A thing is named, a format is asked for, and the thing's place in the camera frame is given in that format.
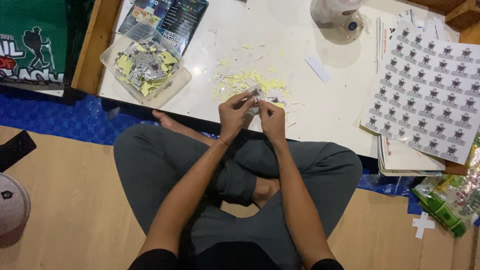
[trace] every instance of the right hand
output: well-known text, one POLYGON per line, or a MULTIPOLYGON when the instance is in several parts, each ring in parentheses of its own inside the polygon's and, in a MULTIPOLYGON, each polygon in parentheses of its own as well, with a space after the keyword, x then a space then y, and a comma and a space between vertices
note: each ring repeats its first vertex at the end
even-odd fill
POLYGON ((275 144, 286 141, 285 111, 263 100, 258 101, 258 110, 262 120, 262 129, 270 142, 275 144))

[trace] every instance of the gray pants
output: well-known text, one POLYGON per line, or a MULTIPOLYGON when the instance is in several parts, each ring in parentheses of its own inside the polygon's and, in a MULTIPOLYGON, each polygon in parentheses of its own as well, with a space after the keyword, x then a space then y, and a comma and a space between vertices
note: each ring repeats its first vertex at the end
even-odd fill
MULTIPOLYGON (((248 205, 256 175, 278 178, 273 150, 263 140, 247 141, 231 159, 224 158, 208 192, 248 205)), ((340 220, 361 176, 361 163, 351 150, 327 142, 289 142, 295 164, 312 197, 327 237, 340 220)), ((120 181, 141 228, 148 233, 163 199, 205 153, 208 146, 153 125, 135 125, 115 141, 120 181)), ((249 218, 237 218, 211 204, 202 206, 188 229, 195 254, 219 242, 258 244, 283 269, 300 266, 285 224, 281 192, 249 218)))

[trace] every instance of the plastic box of stickers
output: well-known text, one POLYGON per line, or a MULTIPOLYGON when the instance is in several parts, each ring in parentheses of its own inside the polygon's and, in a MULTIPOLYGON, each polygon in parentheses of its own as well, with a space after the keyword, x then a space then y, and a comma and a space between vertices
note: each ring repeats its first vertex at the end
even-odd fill
POLYGON ((100 56, 102 63, 141 104, 160 108, 181 87, 172 87, 183 57, 150 24, 137 23, 100 56))

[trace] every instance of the hiker silhouette print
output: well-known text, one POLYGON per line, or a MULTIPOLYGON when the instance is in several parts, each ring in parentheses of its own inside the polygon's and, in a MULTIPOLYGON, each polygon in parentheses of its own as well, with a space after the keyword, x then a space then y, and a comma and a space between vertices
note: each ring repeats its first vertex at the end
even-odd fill
POLYGON ((23 36, 23 42, 25 46, 29 48, 32 54, 34 55, 34 58, 30 62, 30 65, 28 65, 30 69, 35 69, 35 65, 37 65, 38 63, 40 63, 41 65, 41 67, 39 68, 48 67, 50 65, 50 63, 46 62, 44 59, 44 55, 42 54, 42 46, 45 46, 48 48, 52 68, 55 68, 55 63, 53 62, 52 49, 50 46, 50 39, 47 37, 47 39, 43 41, 42 36, 40 34, 41 31, 42 29, 40 27, 35 26, 32 28, 32 31, 30 30, 25 31, 23 36))

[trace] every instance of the sticker sheet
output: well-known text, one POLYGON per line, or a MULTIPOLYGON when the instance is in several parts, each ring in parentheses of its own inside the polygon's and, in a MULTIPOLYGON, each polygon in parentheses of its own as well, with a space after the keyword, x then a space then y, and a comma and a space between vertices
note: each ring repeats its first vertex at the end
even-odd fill
POLYGON ((362 125, 442 159, 465 161, 480 124, 480 46, 433 39, 400 21, 362 125))

